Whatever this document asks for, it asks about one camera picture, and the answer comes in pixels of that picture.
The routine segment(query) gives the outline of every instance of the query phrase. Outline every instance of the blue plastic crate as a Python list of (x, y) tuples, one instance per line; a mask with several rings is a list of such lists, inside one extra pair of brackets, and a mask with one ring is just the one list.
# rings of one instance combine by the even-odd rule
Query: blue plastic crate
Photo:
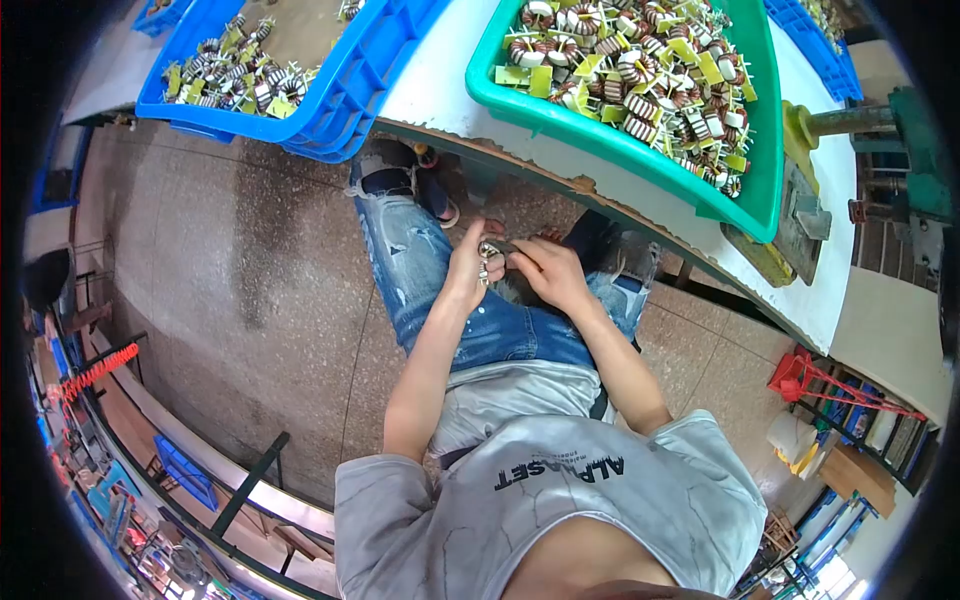
[(853, 69), (846, 43), (839, 42), (843, 53), (837, 55), (833, 51), (833, 44), (797, 0), (763, 0), (763, 6), (770, 18), (780, 25), (804, 53), (806, 61), (820, 76), (833, 100), (863, 100), (860, 81)]
[(360, 149), (387, 92), (448, 2), (368, 0), (286, 119), (163, 102), (166, 85), (160, 76), (167, 64), (196, 54), (197, 44), (219, 36), (244, 5), (244, 0), (195, 2), (157, 57), (136, 115), (169, 120), (173, 129), (224, 143), (239, 134), (321, 162), (343, 162)]
[(193, 4), (193, 0), (173, 0), (173, 2), (166, 7), (147, 16), (147, 10), (154, 5), (153, 0), (147, 0), (143, 6), (143, 10), (140, 11), (140, 14), (131, 25), (131, 29), (150, 37), (157, 37), (168, 29), (177, 27), (177, 23), (180, 23), (180, 18), (183, 17), (183, 14), (190, 8), (191, 4)]
[(190, 495), (213, 512), (217, 511), (217, 494), (213, 491), (213, 484), (200, 472), (190, 459), (180, 454), (173, 444), (161, 435), (154, 436), (156, 456), (163, 464), (167, 474), (174, 478)]

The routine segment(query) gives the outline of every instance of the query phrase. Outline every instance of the green plastic crate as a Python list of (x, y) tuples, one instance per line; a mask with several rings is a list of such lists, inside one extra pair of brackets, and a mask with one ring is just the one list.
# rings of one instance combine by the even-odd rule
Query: green plastic crate
[(501, 0), (467, 66), (467, 92), (501, 121), (545, 133), (617, 164), (697, 207), (697, 216), (730, 223), (767, 243), (777, 234), (780, 189), (783, 184), (783, 122), (780, 76), (773, 40), (762, 0), (714, 0), (713, 6), (730, 16), (725, 34), (750, 63), (758, 100), (746, 105), (754, 145), (747, 155), (750, 173), (736, 200), (686, 171), (628, 134), (493, 82), (498, 64), (506, 64), (503, 36), (509, 33), (526, 0)]

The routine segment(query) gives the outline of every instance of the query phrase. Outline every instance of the white table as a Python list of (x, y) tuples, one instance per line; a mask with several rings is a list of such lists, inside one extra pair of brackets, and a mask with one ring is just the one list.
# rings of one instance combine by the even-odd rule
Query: white table
[[(531, 138), (529, 131), (491, 118), (470, 99), (464, 73), (495, 6), (495, 2), (451, 0), (394, 84), (376, 126), (545, 184), (585, 204), (615, 209), (648, 228), (668, 250), (732, 284), (789, 335), (828, 353), (846, 294), (853, 247), (847, 200), (855, 198), (856, 170), (849, 138), (824, 137), (810, 155), (821, 201), (834, 217), (813, 285), (797, 279), (773, 288), (727, 241), (719, 224), (696, 217), (693, 206), (588, 152), (572, 146), (558, 152), (559, 142), (553, 138)], [(113, 43), (102, 42), (100, 56), (87, 67), (64, 123), (135, 103), (161, 42), (130, 32), (129, 24), (121, 31), (123, 26), (118, 23), (107, 32), (105, 41), (109, 37)], [(842, 108), (842, 103), (830, 98), (793, 41), (772, 21), (770, 28), (782, 98), (813, 113)], [(111, 68), (105, 70), (102, 65), (108, 61)], [(437, 76), (441, 65), (449, 77)]]

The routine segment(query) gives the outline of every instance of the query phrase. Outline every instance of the rusted table edge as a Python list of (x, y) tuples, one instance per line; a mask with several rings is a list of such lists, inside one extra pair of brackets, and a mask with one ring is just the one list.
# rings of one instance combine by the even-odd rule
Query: rusted table edge
[[(467, 158), (477, 160), (487, 166), (490, 166), (491, 168), (496, 169), (497, 171), (519, 175), (522, 179), (533, 183), (552, 183), (552, 189), (563, 194), (564, 196), (567, 196), (573, 201), (583, 204), (588, 208), (598, 209), (600, 212), (605, 213), (612, 218), (617, 218), (617, 220), (619, 220), (621, 223), (640, 226), (645, 230), (645, 232), (651, 234), (651, 236), (654, 238), (654, 241), (665, 246), (668, 250), (678, 254), (683, 260), (691, 261), (697, 268), (707, 273), (707, 275), (712, 276), (721, 283), (727, 283), (736, 288), (741, 294), (746, 296), (747, 299), (750, 300), (767, 319), (769, 319), (770, 323), (768, 324), (773, 324), (774, 326), (779, 327), (784, 333), (797, 342), (800, 342), (805, 347), (819, 351), (817, 346), (806, 336), (802, 330), (790, 322), (781, 312), (779, 312), (779, 310), (765, 302), (756, 292), (741, 284), (739, 281), (733, 278), (733, 276), (717, 266), (716, 263), (711, 262), (706, 256), (701, 254), (700, 251), (694, 249), (689, 244), (686, 244), (686, 242), (670, 233), (670, 231), (663, 226), (657, 225), (629, 206), (609, 198), (604, 198), (603, 196), (597, 194), (594, 187), (594, 181), (590, 178), (585, 176), (580, 176), (574, 178), (573, 180), (562, 178), (540, 168), (532, 161), (522, 160), (508, 152), (504, 152), (503, 149), (498, 147), (492, 140), (485, 138), (467, 139), (460, 137), (459, 135), (431, 130), (419, 125), (411, 125), (409, 123), (383, 117), (376, 118), (376, 120), (373, 122), (373, 128), (382, 132), (408, 137), (416, 141), (426, 142), (432, 146), (436, 146), (437, 148), (444, 150), (445, 152), (450, 152), (458, 156), (465, 156)], [(693, 290), (684, 290), (688, 293), (693, 292)], [(733, 312), (737, 312), (747, 318), (757, 320), (755, 315), (741, 312), (735, 308), (730, 308), (730, 310), (733, 310)]]

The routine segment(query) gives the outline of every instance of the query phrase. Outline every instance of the terrazzo floor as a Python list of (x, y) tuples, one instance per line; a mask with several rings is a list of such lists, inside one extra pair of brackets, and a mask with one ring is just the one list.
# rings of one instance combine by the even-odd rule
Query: terrazzo floor
[[(222, 145), (159, 122), (108, 127), (93, 137), (76, 227), (77, 244), (111, 240), (108, 334), (148, 332), (147, 389), (246, 466), (288, 431), (284, 484), (327, 506), (336, 466), (379, 450), (403, 365), (346, 176), (346, 165), (248, 139)], [(450, 187), (466, 204), (462, 183)], [(517, 236), (566, 230), (582, 211), (506, 177), (483, 208)], [(664, 258), (669, 271), (679, 265)], [(768, 503), (783, 504), (795, 478), (764, 438), (782, 410), (765, 384), (792, 342), (659, 284), (637, 339), (673, 414), (710, 410)]]

